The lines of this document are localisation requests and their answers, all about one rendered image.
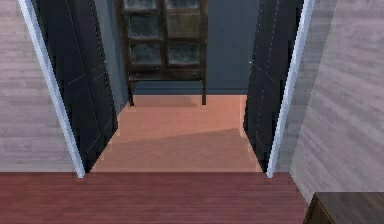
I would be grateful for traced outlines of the dark wooden glass cabinet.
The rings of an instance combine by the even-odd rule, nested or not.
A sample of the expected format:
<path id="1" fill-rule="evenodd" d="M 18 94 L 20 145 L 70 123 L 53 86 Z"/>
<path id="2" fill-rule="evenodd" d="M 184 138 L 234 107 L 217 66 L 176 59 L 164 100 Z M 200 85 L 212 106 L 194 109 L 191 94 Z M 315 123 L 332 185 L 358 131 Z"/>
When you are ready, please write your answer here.
<path id="1" fill-rule="evenodd" d="M 208 0 L 114 0 L 128 102 L 142 81 L 199 81 L 206 97 Z"/>

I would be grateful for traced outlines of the black room door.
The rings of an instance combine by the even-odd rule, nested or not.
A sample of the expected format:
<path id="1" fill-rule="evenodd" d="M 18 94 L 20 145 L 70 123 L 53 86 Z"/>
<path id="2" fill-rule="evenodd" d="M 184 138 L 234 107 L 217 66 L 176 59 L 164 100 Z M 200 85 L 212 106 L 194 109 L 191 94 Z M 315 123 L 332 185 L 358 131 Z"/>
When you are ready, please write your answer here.
<path id="1" fill-rule="evenodd" d="M 304 0 L 260 0 L 243 129 L 267 171 Z"/>
<path id="2" fill-rule="evenodd" d="M 90 172 L 118 128 L 94 0 L 31 0 L 79 150 Z"/>

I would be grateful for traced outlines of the dark brown wooden furniture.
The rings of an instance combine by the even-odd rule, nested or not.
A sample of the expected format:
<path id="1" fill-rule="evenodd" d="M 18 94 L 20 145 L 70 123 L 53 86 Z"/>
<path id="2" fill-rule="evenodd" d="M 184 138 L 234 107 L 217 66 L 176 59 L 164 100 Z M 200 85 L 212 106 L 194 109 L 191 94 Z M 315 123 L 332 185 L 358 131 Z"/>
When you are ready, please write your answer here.
<path id="1" fill-rule="evenodd" d="M 384 192 L 315 192 L 303 224 L 384 224 Z"/>

